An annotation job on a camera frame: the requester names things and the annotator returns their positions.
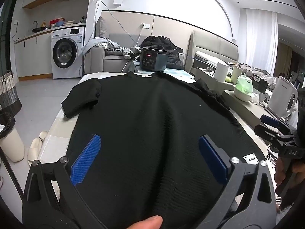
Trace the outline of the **left hand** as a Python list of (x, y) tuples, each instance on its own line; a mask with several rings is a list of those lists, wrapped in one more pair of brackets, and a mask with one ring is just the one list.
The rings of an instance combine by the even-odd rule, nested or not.
[(139, 221), (129, 226), (127, 229), (160, 229), (163, 223), (161, 216), (153, 216), (146, 220)]

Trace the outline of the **right hand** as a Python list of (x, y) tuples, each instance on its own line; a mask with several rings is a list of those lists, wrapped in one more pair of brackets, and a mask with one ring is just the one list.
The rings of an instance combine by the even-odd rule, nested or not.
[[(294, 188), (304, 181), (304, 178), (305, 178), (304, 163), (301, 163), (301, 162), (295, 163), (292, 167), (292, 172), (295, 173), (296, 176), (295, 176), (294, 180), (292, 181), (290, 188)], [(279, 157), (276, 162), (275, 175), (274, 175), (274, 180), (275, 180), (275, 183), (277, 184), (277, 187), (282, 184), (282, 182), (285, 180), (285, 178), (286, 178), (286, 175), (285, 175), (285, 171), (284, 171), (284, 162)]]

